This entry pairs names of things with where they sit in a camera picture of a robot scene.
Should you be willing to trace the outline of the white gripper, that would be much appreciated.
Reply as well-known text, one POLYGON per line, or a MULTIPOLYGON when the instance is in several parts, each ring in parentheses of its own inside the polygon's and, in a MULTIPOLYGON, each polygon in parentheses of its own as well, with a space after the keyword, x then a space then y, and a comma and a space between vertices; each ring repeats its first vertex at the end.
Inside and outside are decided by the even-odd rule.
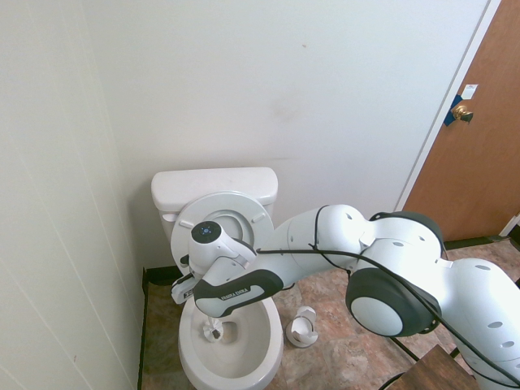
POLYGON ((171 297, 177 305, 186 302, 193 295, 196 278, 187 274, 177 279, 171 286, 171 297))

